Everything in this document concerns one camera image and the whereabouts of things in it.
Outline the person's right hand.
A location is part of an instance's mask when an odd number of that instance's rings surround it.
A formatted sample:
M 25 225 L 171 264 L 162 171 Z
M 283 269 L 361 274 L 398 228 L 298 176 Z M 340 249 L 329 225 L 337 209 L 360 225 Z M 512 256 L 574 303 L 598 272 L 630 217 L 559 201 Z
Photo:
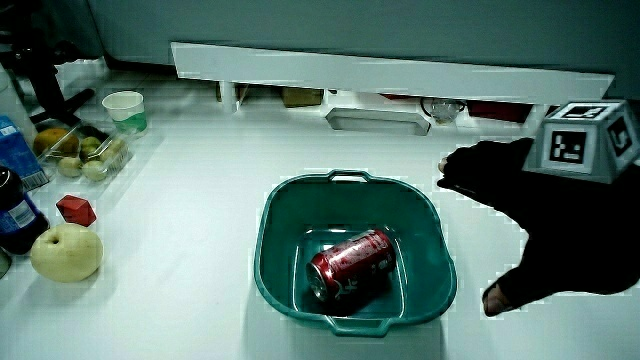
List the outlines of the person's right hand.
M 479 141 L 444 157 L 438 186 L 514 220 L 528 235 L 518 266 L 482 295 L 492 317 L 559 292 L 611 295 L 639 281 L 639 168 L 602 184 L 524 170 L 530 137 Z

